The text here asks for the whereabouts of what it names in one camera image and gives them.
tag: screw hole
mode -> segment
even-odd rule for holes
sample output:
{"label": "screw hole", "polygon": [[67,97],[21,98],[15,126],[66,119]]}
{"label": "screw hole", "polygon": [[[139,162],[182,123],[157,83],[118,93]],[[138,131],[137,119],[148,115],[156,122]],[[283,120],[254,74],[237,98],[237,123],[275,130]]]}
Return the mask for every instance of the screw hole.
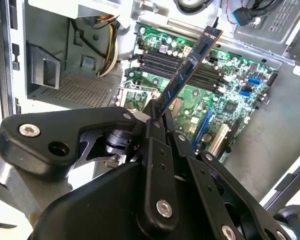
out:
{"label": "screw hole", "polygon": [[99,36],[97,34],[93,34],[92,35],[92,39],[95,40],[95,41],[98,41],[99,40]]}
{"label": "screw hole", "polygon": [[166,167],[163,163],[160,164],[160,168],[161,168],[162,170],[166,170],[166,169],[167,169],[167,167]]}
{"label": "screw hole", "polygon": [[48,145],[48,149],[49,149],[50,153],[52,153],[53,155],[55,155],[57,157],[65,157],[70,152],[69,147],[61,141],[50,142]]}
{"label": "screw hole", "polygon": [[211,188],[210,185],[207,185],[206,188],[207,188],[210,192],[212,192],[212,188]]}

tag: gray plastic part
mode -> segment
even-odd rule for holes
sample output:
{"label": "gray plastic part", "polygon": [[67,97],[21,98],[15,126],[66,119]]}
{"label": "gray plastic part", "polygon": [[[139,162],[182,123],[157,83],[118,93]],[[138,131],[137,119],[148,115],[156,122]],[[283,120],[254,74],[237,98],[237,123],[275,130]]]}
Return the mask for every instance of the gray plastic part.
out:
{"label": "gray plastic part", "polygon": [[[250,0],[251,7],[255,0]],[[267,5],[265,0],[260,6]],[[300,0],[284,0],[283,3],[268,15],[261,16],[259,24],[250,23],[238,27],[234,38],[241,42],[283,55],[287,49],[286,41],[300,17]]]}

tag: metal panel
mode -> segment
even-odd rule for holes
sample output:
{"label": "metal panel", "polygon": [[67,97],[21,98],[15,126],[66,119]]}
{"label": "metal panel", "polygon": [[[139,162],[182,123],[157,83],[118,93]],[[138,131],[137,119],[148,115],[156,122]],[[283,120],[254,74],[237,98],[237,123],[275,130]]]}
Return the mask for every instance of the metal panel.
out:
{"label": "metal panel", "polygon": [[[264,1],[261,7],[269,2],[269,0]],[[252,6],[253,3],[254,0],[249,1],[248,6]],[[300,0],[284,0],[276,10],[261,16],[261,22],[258,25],[250,23],[247,26],[238,27],[234,38],[283,55],[288,47],[286,41],[296,27],[299,17]]]}
{"label": "metal panel", "polygon": [[61,87],[40,87],[29,98],[68,109],[106,107],[119,85],[120,78],[97,78],[92,74],[70,70],[61,78]]}

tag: silver screw head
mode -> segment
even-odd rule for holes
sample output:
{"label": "silver screw head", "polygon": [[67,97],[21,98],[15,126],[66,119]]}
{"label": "silver screw head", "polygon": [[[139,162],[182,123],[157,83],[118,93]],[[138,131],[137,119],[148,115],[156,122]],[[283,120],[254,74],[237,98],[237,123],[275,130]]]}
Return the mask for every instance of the silver screw head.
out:
{"label": "silver screw head", "polygon": [[235,232],[229,226],[223,225],[221,229],[226,239],[236,240]]}
{"label": "silver screw head", "polygon": [[185,136],[183,136],[183,135],[179,135],[179,138],[182,140],[182,141],[185,141],[186,140],[186,137]]}
{"label": "silver screw head", "polygon": [[124,113],[123,116],[124,116],[126,119],[131,119],[131,116],[130,116],[128,113]]}
{"label": "silver screw head", "polygon": [[285,237],[285,235],[282,232],[276,231],[276,234],[278,234],[278,236],[279,236],[280,239],[287,240],[286,237]]}
{"label": "silver screw head", "polygon": [[146,32],[146,29],[145,29],[144,27],[141,27],[141,28],[140,28],[140,33],[141,33],[141,34],[144,34],[145,32]]}
{"label": "silver screw head", "polygon": [[21,133],[23,136],[34,138],[40,135],[41,131],[40,129],[30,123],[22,124],[19,127],[19,133]]}
{"label": "silver screw head", "polygon": [[212,156],[209,155],[209,154],[206,154],[205,157],[206,157],[209,161],[212,161],[212,160],[213,160]]}
{"label": "silver screw head", "polygon": [[158,213],[166,219],[171,218],[172,208],[166,200],[159,200],[155,204]]}
{"label": "silver screw head", "polygon": [[153,125],[155,125],[157,128],[160,128],[160,124],[156,121],[153,122]]}

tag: blue pcie slot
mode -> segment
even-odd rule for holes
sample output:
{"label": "blue pcie slot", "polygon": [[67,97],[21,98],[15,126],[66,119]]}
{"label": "blue pcie slot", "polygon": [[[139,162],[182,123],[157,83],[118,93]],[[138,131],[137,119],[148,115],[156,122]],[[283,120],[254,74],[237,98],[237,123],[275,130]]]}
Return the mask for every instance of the blue pcie slot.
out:
{"label": "blue pcie slot", "polygon": [[191,147],[192,150],[196,150],[196,147],[200,141],[200,139],[202,138],[202,136],[204,135],[207,126],[209,124],[210,118],[212,116],[212,113],[214,112],[213,108],[210,108],[209,111],[207,112],[207,114],[204,116],[204,119],[199,127],[199,131],[197,132],[196,136],[194,137],[192,143],[191,143]]}

